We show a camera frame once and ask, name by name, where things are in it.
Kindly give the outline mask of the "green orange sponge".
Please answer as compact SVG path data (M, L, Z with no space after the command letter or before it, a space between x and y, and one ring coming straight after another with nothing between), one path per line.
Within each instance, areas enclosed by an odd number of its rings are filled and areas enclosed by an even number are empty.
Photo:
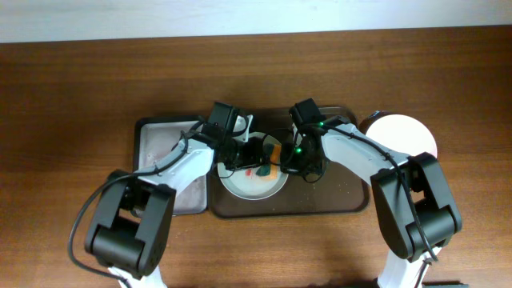
M279 144L267 143L263 146L264 163L256 170L256 175L262 180L278 179L278 162L282 147Z

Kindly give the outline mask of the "pale green plate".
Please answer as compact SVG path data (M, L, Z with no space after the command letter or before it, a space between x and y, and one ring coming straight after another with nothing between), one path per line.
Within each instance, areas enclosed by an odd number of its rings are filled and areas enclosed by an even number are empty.
M250 138L260 138L263 140L263 145L267 143L281 145L279 140L272 136L265 136L262 132L252 132L248 136L248 141ZM273 196L284 187L288 179L288 175L281 172L280 168L278 168L277 180L262 180L256 175L256 170L259 167L244 170L227 170L223 163L216 165L218 176L224 187L234 196L251 201L263 200Z

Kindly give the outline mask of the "pink white plate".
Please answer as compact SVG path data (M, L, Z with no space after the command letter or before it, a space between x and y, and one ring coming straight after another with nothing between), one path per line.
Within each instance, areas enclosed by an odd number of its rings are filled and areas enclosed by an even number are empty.
M387 114L372 120L365 135L397 152L412 156L424 152L438 156L437 143L430 130L416 118Z

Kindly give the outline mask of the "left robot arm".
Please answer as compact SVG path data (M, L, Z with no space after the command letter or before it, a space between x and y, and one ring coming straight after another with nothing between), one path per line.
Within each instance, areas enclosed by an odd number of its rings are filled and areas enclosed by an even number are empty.
M90 196L98 202L84 249L108 268L123 287L152 276L165 252L176 197L221 163L229 171L262 165L261 136L224 128L183 131L157 163L134 172L116 170Z

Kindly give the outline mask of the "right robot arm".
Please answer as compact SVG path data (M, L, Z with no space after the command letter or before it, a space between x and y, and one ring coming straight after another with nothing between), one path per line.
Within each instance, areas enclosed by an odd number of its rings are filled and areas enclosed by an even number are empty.
M328 162L347 168L373 191L381 234L390 252L377 287L421 287L438 253L462 229L462 216L435 156L398 152L364 135L348 118L328 118L313 99L289 114L293 140L281 170L303 179L323 176Z

